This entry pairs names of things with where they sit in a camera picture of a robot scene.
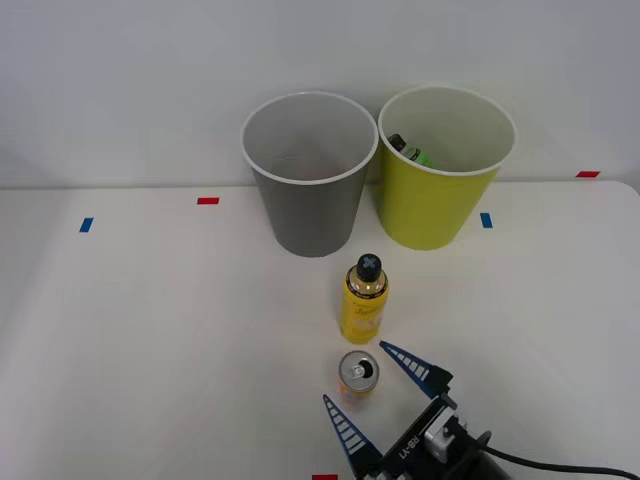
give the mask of gray cup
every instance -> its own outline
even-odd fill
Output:
[[[286,95],[249,116],[242,150],[280,245],[323,257],[349,240],[377,146],[369,112],[332,93]]]

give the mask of green bottle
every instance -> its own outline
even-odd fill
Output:
[[[433,168],[433,163],[431,162],[431,159],[427,157],[427,154],[422,152],[419,148],[407,145],[407,142],[405,142],[399,134],[394,133],[387,138],[387,140],[389,140],[391,146],[403,157],[408,158],[412,162],[416,162],[418,165]]]

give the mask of yellow can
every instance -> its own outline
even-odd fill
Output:
[[[340,396],[351,408],[362,406],[380,377],[380,367],[371,354],[362,350],[347,353],[338,365]]]
[[[343,287],[340,331],[351,343],[367,343],[378,334],[389,296],[389,279],[380,258],[362,255],[349,269]]]

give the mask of yellow cup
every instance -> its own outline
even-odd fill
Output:
[[[511,116],[493,100],[449,86],[392,97],[378,129],[384,144],[380,221],[391,238],[416,250],[453,240],[518,137]],[[388,137],[395,133],[426,154],[432,167],[393,148]]]

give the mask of blue tape marker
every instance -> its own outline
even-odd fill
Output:
[[[85,218],[82,222],[82,226],[80,227],[80,233],[87,233],[91,228],[91,224],[93,223],[93,217]]]
[[[480,219],[482,220],[482,226],[484,228],[493,228],[493,223],[491,223],[491,215],[488,213],[481,213]]]

